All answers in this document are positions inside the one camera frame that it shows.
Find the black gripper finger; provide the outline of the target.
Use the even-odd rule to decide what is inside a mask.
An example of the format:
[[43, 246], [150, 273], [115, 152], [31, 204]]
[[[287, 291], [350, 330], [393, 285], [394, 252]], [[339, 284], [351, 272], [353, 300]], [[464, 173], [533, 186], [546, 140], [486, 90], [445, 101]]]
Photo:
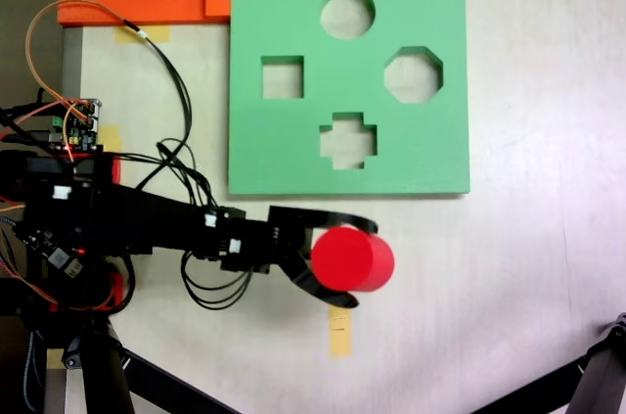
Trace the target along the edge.
[[348, 225], [360, 231], [377, 234], [379, 226], [375, 221], [363, 216], [353, 215], [344, 212], [315, 210], [313, 218], [313, 228], [326, 228]]
[[358, 299], [350, 293], [334, 291], [325, 287], [315, 277], [302, 257], [284, 259], [283, 272], [300, 290], [326, 304], [344, 309], [353, 309], [359, 305]]

